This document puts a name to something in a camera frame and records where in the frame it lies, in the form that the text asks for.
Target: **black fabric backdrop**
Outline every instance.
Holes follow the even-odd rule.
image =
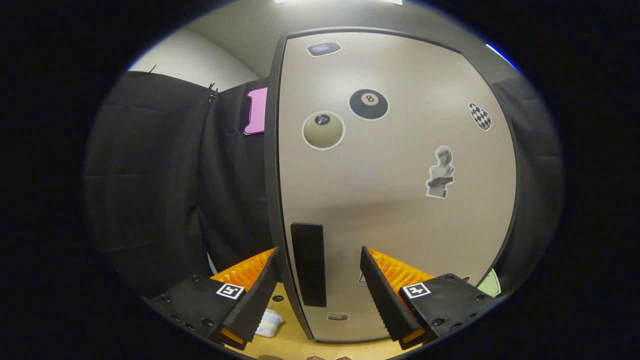
[[[127,72],[105,99],[88,143],[85,207],[95,245],[141,295],[211,273],[205,248],[217,270],[270,249],[263,135],[243,134],[246,92],[264,86],[209,102],[202,86]]]
[[[251,90],[209,91],[128,72],[97,117],[86,163],[87,212],[98,248],[129,284],[155,296],[193,272],[218,271],[270,249],[264,135],[246,136]],[[495,269],[513,291],[543,254],[563,199],[553,121],[524,78],[492,85],[515,134],[518,213]]]

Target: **white cloth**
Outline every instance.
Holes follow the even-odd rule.
[[[255,333],[265,338],[272,338],[275,336],[278,326],[280,326],[283,321],[282,316],[280,316],[277,311],[274,309],[266,309]]]

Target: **pink object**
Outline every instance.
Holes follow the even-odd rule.
[[[245,135],[264,132],[264,113],[267,109],[267,88],[256,89],[246,94],[251,99],[249,124],[244,128]]]

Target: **wooden table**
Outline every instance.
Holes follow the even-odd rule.
[[[349,357],[351,360],[379,360],[388,359],[414,349],[402,351],[400,345],[390,339],[346,344],[318,343],[309,340],[293,313],[281,282],[276,285],[271,297],[273,298],[275,295],[284,297],[284,300],[280,302],[271,299],[268,305],[284,319],[276,335],[273,338],[263,338],[256,335],[253,341],[247,344],[244,351],[232,347],[228,348],[259,360],[305,360],[311,356],[321,357],[325,360],[336,360],[343,356]]]

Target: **green sticker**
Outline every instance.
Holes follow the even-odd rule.
[[[478,290],[481,290],[483,293],[496,297],[500,295],[502,291],[500,289],[500,281],[498,280],[498,275],[495,274],[495,270],[491,269],[489,274],[484,278],[484,281],[478,286]]]

